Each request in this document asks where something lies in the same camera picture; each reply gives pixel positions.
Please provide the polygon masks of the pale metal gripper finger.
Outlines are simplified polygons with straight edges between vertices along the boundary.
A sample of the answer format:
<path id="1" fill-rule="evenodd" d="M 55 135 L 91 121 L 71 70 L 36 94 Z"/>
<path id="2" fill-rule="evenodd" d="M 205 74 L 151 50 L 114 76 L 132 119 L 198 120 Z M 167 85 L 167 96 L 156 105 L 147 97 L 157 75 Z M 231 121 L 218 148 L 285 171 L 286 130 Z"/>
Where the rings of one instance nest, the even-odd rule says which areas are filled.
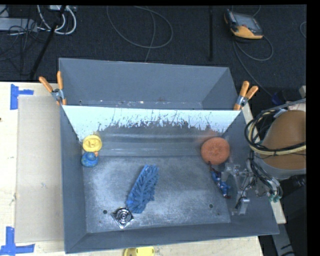
<path id="1" fill-rule="evenodd" d="M 234 180 L 234 183 L 237 187 L 240 186 L 239 183 L 239 174 L 240 174 L 241 165 L 227 162 L 224 164 L 224 170 L 221 173 L 221 180 L 223 182 L 227 182 L 229 176 L 231 176 Z"/>
<path id="2" fill-rule="evenodd" d="M 247 196 L 246 191 L 239 191 L 236 196 L 235 206 L 231 211 L 233 216 L 244 216 L 247 213 L 248 206 L 250 204 L 250 199 Z"/>

